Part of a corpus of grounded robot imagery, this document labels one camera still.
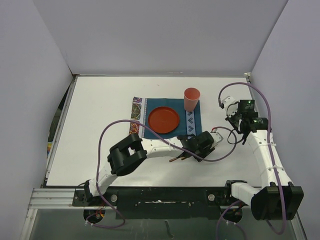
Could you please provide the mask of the blue patterned placemat cloth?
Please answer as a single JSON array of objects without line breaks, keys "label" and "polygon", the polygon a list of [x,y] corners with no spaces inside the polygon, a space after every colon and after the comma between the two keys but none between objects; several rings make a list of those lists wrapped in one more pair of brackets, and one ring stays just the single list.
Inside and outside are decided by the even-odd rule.
[{"label": "blue patterned placemat cloth", "polygon": [[130,118],[164,139],[197,136],[202,132],[200,104],[188,112],[185,111],[184,100],[179,98],[133,97]]}]

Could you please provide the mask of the red round plate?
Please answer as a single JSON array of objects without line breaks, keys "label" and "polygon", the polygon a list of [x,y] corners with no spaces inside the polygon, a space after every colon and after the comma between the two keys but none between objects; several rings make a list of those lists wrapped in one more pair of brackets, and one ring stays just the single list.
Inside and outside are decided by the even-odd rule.
[{"label": "red round plate", "polygon": [[160,106],[150,112],[147,122],[154,132],[167,134],[178,127],[180,116],[174,109],[168,106]]}]

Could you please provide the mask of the pink plastic cup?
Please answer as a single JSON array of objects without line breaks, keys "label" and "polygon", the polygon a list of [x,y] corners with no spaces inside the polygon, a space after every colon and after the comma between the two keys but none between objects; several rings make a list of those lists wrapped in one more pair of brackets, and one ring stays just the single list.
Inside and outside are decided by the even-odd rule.
[{"label": "pink plastic cup", "polygon": [[184,91],[184,109],[192,112],[201,97],[201,93],[197,88],[189,87]]}]

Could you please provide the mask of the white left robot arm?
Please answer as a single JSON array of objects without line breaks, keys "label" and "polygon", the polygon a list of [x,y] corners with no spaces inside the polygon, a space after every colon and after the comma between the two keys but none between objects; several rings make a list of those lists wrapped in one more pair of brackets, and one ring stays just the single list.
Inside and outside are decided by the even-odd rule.
[{"label": "white left robot arm", "polygon": [[220,133],[208,131],[199,135],[179,135],[164,141],[141,138],[136,133],[130,134],[110,148],[106,164],[98,168],[95,178],[85,182],[83,198],[92,206],[99,204],[102,194],[106,193],[117,177],[131,174],[146,159],[187,159],[195,154],[195,159],[201,162],[222,140]]}]

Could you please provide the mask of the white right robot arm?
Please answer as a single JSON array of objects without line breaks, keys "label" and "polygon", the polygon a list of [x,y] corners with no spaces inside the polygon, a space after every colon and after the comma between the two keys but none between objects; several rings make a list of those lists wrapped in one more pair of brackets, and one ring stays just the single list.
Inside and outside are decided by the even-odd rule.
[{"label": "white right robot arm", "polygon": [[258,116],[253,99],[236,100],[227,96],[222,100],[221,108],[226,112],[226,121],[242,135],[242,143],[251,147],[261,179],[260,189],[244,180],[228,180],[227,189],[222,192],[223,200],[230,205],[242,201],[250,206],[258,221],[292,220],[304,192],[293,184],[281,163],[269,120]]}]

